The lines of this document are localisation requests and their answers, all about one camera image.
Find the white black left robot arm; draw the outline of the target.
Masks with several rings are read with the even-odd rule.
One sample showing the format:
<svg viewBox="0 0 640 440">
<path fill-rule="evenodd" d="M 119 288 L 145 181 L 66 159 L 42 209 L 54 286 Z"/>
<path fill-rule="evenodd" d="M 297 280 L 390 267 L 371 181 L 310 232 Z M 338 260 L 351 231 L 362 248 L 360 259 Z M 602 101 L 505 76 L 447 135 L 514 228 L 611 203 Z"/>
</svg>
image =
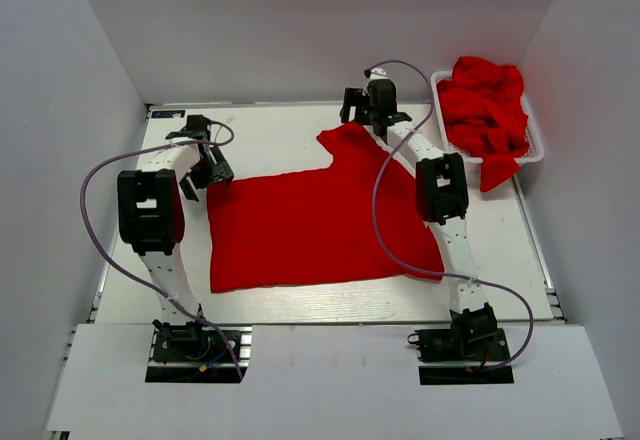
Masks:
<svg viewBox="0 0 640 440">
<path fill-rule="evenodd" d="M 156 289 L 162 318 L 154 322 L 165 348 L 177 346 L 199 359 L 211 347 L 211 334 L 197 320 L 203 316 L 187 280 L 180 244 L 185 235 L 182 201 L 196 202 L 197 192 L 230 185 L 234 173 L 212 142 L 214 122 L 189 115 L 186 124 L 166 136 L 166 148 L 138 170 L 117 177 L 118 224 L 123 242 L 144 264 Z"/>
</svg>

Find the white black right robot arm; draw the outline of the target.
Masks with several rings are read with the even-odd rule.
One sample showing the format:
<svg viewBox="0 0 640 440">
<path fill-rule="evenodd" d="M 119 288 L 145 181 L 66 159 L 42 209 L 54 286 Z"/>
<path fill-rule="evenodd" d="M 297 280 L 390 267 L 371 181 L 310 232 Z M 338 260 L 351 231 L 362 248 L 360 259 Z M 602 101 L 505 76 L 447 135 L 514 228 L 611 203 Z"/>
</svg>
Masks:
<svg viewBox="0 0 640 440">
<path fill-rule="evenodd" d="M 451 326 L 447 337 L 433 342 L 439 351 L 449 350 L 466 359 L 477 357 L 498 333 L 497 320 L 479 285 L 467 238 L 469 193 L 464 161 L 458 154 L 435 146 L 398 109 L 394 82 L 381 68 L 365 71 L 364 88 L 344 91 L 340 119 L 368 125 L 391 148 L 377 174 L 371 200 L 374 232 L 382 239 L 377 217 L 378 190 L 393 157 L 401 155 L 415 170 L 415 202 L 418 213 L 432 232 L 448 277 Z"/>
</svg>

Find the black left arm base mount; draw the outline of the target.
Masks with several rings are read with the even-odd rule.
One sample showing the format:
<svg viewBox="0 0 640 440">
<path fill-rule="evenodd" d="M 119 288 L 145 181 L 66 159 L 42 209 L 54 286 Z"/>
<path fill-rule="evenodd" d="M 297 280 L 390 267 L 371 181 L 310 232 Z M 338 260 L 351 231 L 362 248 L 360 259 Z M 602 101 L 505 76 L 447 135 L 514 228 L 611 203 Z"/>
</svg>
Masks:
<svg viewBox="0 0 640 440">
<path fill-rule="evenodd" d="M 156 320 L 145 373 L 149 384 L 239 384 L 250 358 L 251 330 L 221 333 L 195 322 Z"/>
</svg>

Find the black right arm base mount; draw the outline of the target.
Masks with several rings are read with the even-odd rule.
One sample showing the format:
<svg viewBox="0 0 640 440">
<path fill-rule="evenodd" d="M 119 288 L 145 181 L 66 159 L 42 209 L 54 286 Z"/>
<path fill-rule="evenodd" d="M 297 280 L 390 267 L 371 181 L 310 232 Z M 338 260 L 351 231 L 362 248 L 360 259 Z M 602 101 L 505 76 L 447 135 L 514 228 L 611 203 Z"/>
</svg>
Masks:
<svg viewBox="0 0 640 440">
<path fill-rule="evenodd" d="M 421 329 L 407 336 L 418 353 L 421 386 L 508 385 L 514 383 L 510 365 L 494 369 L 511 355 L 504 330 L 462 350 L 449 329 Z"/>
</svg>

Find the red t-shirt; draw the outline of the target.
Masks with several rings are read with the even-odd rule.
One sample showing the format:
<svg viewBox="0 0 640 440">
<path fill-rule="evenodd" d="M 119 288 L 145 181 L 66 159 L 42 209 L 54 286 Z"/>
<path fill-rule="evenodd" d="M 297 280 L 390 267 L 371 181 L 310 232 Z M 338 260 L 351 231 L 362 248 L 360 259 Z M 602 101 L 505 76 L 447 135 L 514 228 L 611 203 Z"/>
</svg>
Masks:
<svg viewBox="0 0 640 440">
<path fill-rule="evenodd" d="M 210 290 L 381 279 L 441 271 L 415 206 L 414 177 L 361 125 L 318 134 L 326 168 L 235 180 L 207 191 Z"/>
</svg>

